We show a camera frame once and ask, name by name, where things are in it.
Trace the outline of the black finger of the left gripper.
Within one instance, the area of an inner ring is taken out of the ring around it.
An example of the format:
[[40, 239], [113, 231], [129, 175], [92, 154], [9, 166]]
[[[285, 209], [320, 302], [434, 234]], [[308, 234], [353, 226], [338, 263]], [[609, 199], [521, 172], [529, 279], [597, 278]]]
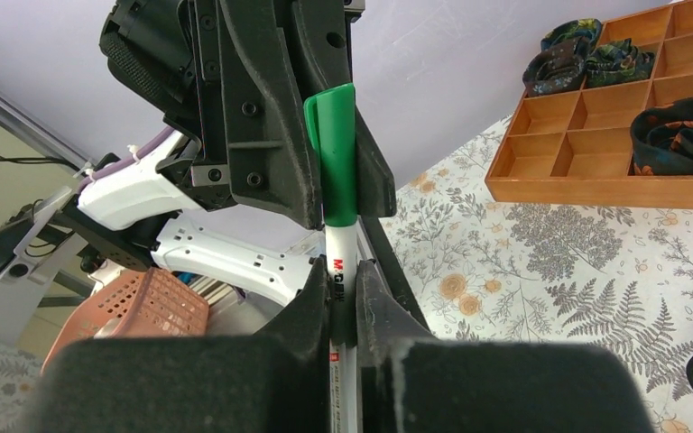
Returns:
[[[296, 77], [304, 97], [353, 81], [350, 17], [342, 1], [294, 1]], [[397, 210], [392, 170], [365, 119], [356, 111], [358, 211], [392, 217]]]

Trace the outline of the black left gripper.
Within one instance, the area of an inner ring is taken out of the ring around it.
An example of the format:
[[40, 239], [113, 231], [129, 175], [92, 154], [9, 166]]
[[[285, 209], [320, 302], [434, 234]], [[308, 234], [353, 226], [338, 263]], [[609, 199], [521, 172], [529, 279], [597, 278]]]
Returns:
[[293, 2], [117, 1], [99, 47], [111, 74], [193, 147], [168, 153], [159, 175], [201, 210], [246, 205], [313, 229], [322, 189]]

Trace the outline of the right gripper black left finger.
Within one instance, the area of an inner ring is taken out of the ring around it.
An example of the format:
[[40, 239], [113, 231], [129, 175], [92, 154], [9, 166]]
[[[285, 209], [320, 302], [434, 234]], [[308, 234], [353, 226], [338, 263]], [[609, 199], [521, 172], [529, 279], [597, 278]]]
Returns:
[[325, 432], [326, 260], [249, 336], [86, 339], [46, 367], [27, 432]]

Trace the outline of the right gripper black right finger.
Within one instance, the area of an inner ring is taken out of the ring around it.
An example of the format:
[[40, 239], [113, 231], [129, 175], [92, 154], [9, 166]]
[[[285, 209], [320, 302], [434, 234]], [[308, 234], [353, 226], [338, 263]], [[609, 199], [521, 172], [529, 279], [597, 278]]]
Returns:
[[568, 343], [434, 337], [388, 290], [356, 274], [365, 432], [649, 432], [631, 375], [609, 351]]

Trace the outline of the green marker cap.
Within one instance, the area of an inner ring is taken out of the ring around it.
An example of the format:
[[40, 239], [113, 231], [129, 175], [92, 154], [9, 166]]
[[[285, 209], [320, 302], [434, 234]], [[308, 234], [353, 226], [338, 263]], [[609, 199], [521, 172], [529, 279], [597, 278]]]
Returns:
[[322, 91], [305, 100], [303, 111], [319, 163], [325, 224], [351, 226], [358, 216], [355, 87], [346, 83]]

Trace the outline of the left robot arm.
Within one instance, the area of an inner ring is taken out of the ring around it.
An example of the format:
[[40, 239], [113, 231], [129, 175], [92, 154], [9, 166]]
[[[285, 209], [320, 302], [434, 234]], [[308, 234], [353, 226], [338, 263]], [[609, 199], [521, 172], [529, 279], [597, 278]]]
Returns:
[[118, 1], [99, 46], [164, 130], [108, 154], [75, 189], [0, 227], [0, 293], [67, 258], [202, 274], [290, 302], [305, 258], [242, 244], [189, 218], [245, 205], [331, 231], [347, 211], [389, 217], [394, 178], [352, 96], [361, 1]]

